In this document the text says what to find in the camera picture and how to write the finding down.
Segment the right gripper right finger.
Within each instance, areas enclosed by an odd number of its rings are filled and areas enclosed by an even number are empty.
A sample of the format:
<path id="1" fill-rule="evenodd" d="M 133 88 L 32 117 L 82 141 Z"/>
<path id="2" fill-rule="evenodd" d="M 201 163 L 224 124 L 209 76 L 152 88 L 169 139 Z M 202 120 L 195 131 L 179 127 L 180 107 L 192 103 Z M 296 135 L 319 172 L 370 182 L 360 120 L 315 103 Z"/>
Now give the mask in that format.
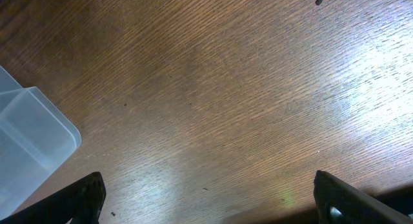
<path id="1" fill-rule="evenodd" d="M 399 199 L 398 211 L 322 170 L 314 178 L 314 199 L 320 223 L 412 223 L 410 199 Z"/>

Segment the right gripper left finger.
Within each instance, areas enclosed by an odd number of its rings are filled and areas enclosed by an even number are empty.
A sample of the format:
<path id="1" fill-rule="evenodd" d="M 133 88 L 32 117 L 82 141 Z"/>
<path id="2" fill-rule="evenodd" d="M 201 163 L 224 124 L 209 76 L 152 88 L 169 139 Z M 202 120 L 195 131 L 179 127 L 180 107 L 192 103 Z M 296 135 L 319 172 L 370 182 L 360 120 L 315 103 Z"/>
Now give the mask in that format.
<path id="1" fill-rule="evenodd" d="M 103 177 L 100 172 L 93 172 L 2 219 L 1 224 L 98 224 L 105 198 Z"/>

